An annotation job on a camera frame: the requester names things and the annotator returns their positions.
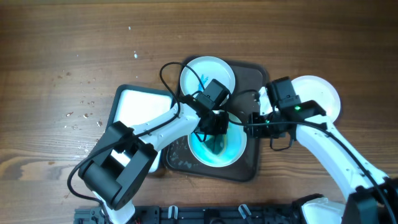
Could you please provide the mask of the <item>green yellow sponge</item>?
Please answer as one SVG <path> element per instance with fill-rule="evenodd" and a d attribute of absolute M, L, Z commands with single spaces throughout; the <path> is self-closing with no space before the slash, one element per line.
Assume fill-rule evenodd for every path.
<path fill-rule="evenodd" d="M 218 155 L 224 150 L 226 145 L 226 135 L 219 134 L 216 136 L 210 136 L 210 138 L 207 139 L 204 144 L 211 153 Z"/>

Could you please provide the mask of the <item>white plate blue smear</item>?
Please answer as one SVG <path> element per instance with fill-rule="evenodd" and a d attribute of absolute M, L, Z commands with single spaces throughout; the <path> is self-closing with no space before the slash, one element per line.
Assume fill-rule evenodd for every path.
<path fill-rule="evenodd" d="M 192 133 L 188 136 L 188 146 L 196 159 L 198 159 L 202 164 L 210 167 L 226 167 L 234 162 L 236 162 L 243 154 L 246 143 L 247 135 L 243 131 L 243 127 L 235 123 L 240 123 L 238 117 L 228 113 L 229 119 L 232 122 L 228 123 L 228 129 L 226 133 L 226 145 L 224 150 L 218 154 L 214 155 L 205 146 L 204 141 L 200 142 L 205 138 L 204 134 Z"/>

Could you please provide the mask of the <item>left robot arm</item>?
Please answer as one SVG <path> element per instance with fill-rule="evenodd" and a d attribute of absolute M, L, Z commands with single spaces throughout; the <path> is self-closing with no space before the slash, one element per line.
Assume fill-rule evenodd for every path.
<path fill-rule="evenodd" d="M 225 112 L 214 111 L 229 90 L 212 80 L 203 91 L 175 99 L 168 112 L 145 123 L 127 127 L 113 123 L 86 159 L 75 168 L 94 193 L 106 223 L 127 223 L 135 213 L 131 200 L 142 185 L 158 152 L 194 131 L 206 135 L 226 133 Z"/>

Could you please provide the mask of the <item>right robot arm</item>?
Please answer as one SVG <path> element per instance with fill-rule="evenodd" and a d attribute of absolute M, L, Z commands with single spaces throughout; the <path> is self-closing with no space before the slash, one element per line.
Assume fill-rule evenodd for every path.
<path fill-rule="evenodd" d="M 397 223 L 397 179 L 367 161 L 333 124 L 341 111 L 336 89 L 306 75 L 280 78 L 256 92 L 259 111 L 249 115 L 250 137 L 289 134 L 307 148 L 340 188 L 345 203 L 314 194 L 296 200 L 293 223 Z"/>

